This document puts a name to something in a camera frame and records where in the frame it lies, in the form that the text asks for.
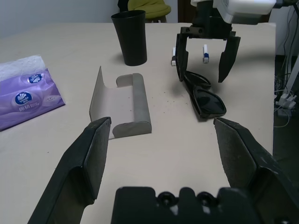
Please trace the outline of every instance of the black plastic cup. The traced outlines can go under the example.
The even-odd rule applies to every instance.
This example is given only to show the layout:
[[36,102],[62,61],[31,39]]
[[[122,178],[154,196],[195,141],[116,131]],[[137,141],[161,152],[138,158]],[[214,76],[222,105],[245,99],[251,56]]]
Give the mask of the black plastic cup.
[[147,61],[145,11],[133,10],[111,16],[126,65],[137,66]]

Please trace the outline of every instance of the sunglasses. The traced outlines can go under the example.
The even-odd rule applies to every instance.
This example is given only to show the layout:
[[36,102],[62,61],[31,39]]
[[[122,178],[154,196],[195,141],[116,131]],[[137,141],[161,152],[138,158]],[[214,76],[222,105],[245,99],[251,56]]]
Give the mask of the sunglasses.
[[207,78],[186,71],[184,83],[192,105],[201,118],[215,118],[226,114],[226,107],[221,98],[209,91],[212,85]]

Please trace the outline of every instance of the purple tissue package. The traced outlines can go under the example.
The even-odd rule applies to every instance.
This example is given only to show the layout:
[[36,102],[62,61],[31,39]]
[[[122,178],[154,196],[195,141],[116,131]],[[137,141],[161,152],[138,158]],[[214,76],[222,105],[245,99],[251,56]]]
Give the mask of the purple tissue package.
[[0,131],[63,105],[48,69],[0,81]]

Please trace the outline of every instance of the chair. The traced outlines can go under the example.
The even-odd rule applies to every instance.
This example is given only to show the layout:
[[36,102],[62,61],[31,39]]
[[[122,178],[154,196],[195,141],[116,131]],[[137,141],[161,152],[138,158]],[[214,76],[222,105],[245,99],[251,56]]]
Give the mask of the chair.
[[129,0],[128,9],[145,11],[146,22],[167,22],[166,15],[171,12],[163,0]]

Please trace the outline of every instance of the table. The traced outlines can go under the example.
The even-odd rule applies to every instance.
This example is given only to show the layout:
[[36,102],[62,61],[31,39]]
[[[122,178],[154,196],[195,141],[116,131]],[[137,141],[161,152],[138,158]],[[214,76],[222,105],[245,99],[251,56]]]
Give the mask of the table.
[[[181,26],[146,24],[148,61],[123,62],[112,23],[49,24],[0,40],[0,63],[40,54],[66,106],[0,133],[1,223],[26,223],[64,151],[90,122],[88,109],[100,65],[108,87],[120,75],[141,73],[152,134],[109,141],[98,199],[82,224],[109,224],[115,191],[150,186],[158,195],[178,195],[182,187],[216,196],[229,186],[222,168],[213,121],[198,122],[189,97],[171,67],[171,51]],[[272,153],[275,26],[234,25],[241,37],[237,60],[219,84],[222,40],[188,40],[188,70],[207,77],[227,107],[224,118],[247,127]],[[210,63],[202,63],[208,44]]]

